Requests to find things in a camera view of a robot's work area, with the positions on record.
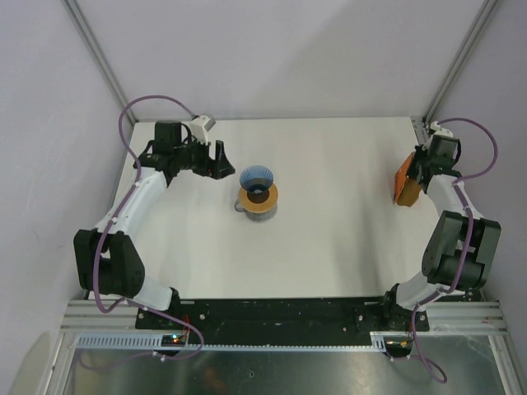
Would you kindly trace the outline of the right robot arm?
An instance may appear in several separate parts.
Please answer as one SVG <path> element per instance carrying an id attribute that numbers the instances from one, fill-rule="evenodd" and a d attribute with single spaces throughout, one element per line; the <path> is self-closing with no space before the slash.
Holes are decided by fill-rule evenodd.
<path id="1" fill-rule="evenodd" d="M 394 176 L 394 204 L 411 207 L 425 194 L 439 219 L 420 272 L 385 294 L 380 321 L 389 330 L 399 330 L 414 310 L 423 311 L 443 296 L 477 290 L 487 282 L 501 226 L 471 202 L 464 178 L 455 170 L 460 154 L 460 140 L 440 129 L 416 146 Z"/>

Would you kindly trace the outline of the orange filter holder stack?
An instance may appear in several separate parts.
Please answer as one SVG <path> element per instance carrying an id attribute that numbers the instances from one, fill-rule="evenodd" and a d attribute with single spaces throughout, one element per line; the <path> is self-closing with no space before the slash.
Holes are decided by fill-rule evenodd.
<path id="1" fill-rule="evenodd" d="M 422 187 L 408 176 L 415 154 L 410 154 L 394 175 L 394 204 L 402 207 L 413 206 L 419 198 Z"/>

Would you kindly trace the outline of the blue ribbed dripper cone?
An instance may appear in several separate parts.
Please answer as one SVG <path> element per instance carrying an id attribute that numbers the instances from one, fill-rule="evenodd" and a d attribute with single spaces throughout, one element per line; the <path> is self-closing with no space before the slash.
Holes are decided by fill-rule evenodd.
<path id="1" fill-rule="evenodd" d="M 273 172 L 262 165 L 252 165 L 244 169 L 239 177 L 240 186 L 248 193 L 263 193 L 273 184 Z"/>

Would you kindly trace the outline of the clear glass pitcher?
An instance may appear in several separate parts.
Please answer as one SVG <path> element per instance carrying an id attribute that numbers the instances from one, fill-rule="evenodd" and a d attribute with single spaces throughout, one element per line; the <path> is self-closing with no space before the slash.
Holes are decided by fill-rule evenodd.
<path id="1" fill-rule="evenodd" d="M 234 203 L 234 209 L 235 209 L 236 212 L 240 212 L 240 213 L 245 214 L 245 216 L 249 220 L 251 220 L 253 222 L 257 222 L 257 223 L 262 223 L 262 222 L 271 220 L 276 215 L 277 210 L 278 210 L 278 206 L 275 205 L 274 207 L 272 207 L 270 210 L 268 210 L 266 212 L 255 213 L 255 212 L 251 212 L 251 211 L 246 210 L 241 205 L 241 202 L 239 200 L 236 200 L 235 203 Z"/>

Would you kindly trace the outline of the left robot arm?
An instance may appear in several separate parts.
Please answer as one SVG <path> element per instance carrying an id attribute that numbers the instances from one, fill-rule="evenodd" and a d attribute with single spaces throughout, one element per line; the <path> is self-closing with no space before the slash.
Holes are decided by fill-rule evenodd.
<path id="1" fill-rule="evenodd" d="M 176 327 L 182 309 L 172 303 L 175 292 L 147 277 L 133 238 L 150 209 L 182 171 L 211 179 L 235 173 L 221 140 L 208 134 L 216 121 L 199 115 L 186 123 L 157 122 L 154 138 L 140 154 L 133 154 L 135 175 L 120 202 L 90 230 L 79 230 L 73 240 L 77 274 L 84 290 L 117 295 L 148 309 L 163 328 Z"/>

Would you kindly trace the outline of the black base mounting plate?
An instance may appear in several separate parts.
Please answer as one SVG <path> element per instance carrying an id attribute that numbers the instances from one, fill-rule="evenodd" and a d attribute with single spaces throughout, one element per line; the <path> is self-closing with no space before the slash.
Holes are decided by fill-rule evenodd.
<path id="1" fill-rule="evenodd" d="M 371 332 L 427 332 L 425 313 L 385 316 L 384 296 L 297 299 L 200 299 L 174 297 L 161 314 L 138 312 L 135 327 L 171 332 L 192 325 L 189 340 L 245 340 L 279 345 L 366 342 Z"/>

